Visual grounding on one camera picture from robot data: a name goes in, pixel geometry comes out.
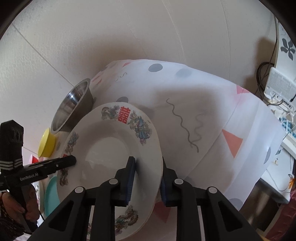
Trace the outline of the person left hand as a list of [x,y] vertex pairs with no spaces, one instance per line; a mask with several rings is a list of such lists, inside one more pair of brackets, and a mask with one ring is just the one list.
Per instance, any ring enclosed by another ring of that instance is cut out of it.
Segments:
[[24,234],[25,229],[21,224],[23,214],[26,220],[37,223],[40,212],[36,189],[32,184],[28,186],[28,196],[25,211],[9,192],[1,192],[1,240],[15,240]]

